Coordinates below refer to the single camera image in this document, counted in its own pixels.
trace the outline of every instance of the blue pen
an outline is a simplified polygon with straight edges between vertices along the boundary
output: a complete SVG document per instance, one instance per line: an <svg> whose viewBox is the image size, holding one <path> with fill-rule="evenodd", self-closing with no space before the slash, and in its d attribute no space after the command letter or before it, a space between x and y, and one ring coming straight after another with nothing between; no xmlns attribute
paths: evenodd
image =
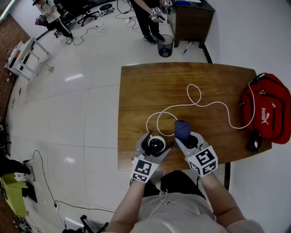
<svg viewBox="0 0 291 233"><path fill-rule="evenodd" d="M189 46L192 44L192 41L189 42L189 45L187 46L187 48L184 50L183 55L187 52L187 49L189 48Z"/></svg>

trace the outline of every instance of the green object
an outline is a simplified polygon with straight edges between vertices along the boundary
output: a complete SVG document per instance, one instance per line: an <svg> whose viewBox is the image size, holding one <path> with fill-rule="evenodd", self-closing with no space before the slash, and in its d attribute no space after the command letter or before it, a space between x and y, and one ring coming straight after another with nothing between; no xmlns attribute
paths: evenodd
<svg viewBox="0 0 291 233"><path fill-rule="evenodd" d="M14 98L13 101L12 101L12 105L11 105L11 108L12 108L12 109L14 108L14 102L15 102L15 98Z"/></svg>
<svg viewBox="0 0 291 233"><path fill-rule="evenodd" d="M0 180L6 192L6 202L13 212L19 217L28 216L22 197L22 189L28 188L26 184L16 181L13 173L3 175Z"/></svg>

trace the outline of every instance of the person holding gripper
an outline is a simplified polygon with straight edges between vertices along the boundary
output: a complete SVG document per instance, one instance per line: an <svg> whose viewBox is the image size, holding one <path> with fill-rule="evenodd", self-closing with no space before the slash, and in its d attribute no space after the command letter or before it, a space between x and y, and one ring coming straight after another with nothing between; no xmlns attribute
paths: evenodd
<svg viewBox="0 0 291 233"><path fill-rule="evenodd" d="M147 41L150 45L155 45L156 40L165 41L159 31L159 23L162 23L162 20L165 20L165 18L161 15L159 7L162 4L163 12L169 15L172 11L171 1L133 0L131 3L135 11L137 21L140 25L140 30L144 36L143 40Z"/></svg>
<svg viewBox="0 0 291 233"><path fill-rule="evenodd" d="M246 220L232 195L213 174L218 158L201 135L196 147L175 137L191 172L198 174L208 202L197 185L182 171L166 172L160 190L151 181L171 151L160 136L143 135L132 160L132 182L106 231L111 233L264 233L253 220Z"/></svg>
<svg viewBox="0 0 291 233"><path fill-rule="evenodd" d="M32 5L36 4L40 6L39 9L46 17L50 26L60 31L66 37L65 43L70 45L73 42L73 35L60 19L60 13L57 11L53 0L35 0Z"/></svg>

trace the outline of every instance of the black shoe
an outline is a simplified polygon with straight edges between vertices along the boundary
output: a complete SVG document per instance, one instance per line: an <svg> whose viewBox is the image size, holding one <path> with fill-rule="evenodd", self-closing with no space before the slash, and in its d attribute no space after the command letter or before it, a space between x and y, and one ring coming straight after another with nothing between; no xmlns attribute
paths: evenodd
<svg viewBox="0 0 291 233"><path fill-rule="evenodd" d="M154 38L154 39L157 39L159 41L165 41L164 37L158 33L158 34L151 34L151 36Z"/></svg>
<svg viewBox="0 0 291 233"><path fill-rule="evenodd" d="M150 35L145 35L144 36L144 41L147 41L147 43L150 44L150 45L155 45L156 44L156 41Z"/></svg>

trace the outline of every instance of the white tile floor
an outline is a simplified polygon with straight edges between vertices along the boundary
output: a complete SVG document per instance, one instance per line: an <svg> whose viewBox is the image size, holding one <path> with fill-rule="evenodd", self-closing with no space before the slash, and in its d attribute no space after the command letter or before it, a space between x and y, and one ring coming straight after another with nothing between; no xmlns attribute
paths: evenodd
<svg viewBox="0 0 291 233"><path fill-rule="evenodd" d="M129 8L119 2L121 11ZM8 111L12 145L11 158L32 158L39 150L48 185L56 200L84 208L115 210L129 186L130 172L117 170L117 123L121 66L153 62L206 62L198 43L187 46L181 41L169 58L158 54L157 46L143 41L140 29L132 30L116 19L114 13L71 25L75 43L88 28L104 23L103 29L90 30L84 43L65 45L61 35L52 32L40 39L50 52L48 60L54 71L44 66L29 82L19 77L15 83ZM134 11L119 17L133 16ZM161 34L171 35L168 24L160 25ZM28 63L35 63L30 57ZM60 232L62 221L69 228L79 226L80 216L88 216L95 226L109 221L112 213L77 209L60 203L59 215L45 184L41 159L35 154L31 165L38 203L25 199L30 216L42 226L42 232Z"/></svg>

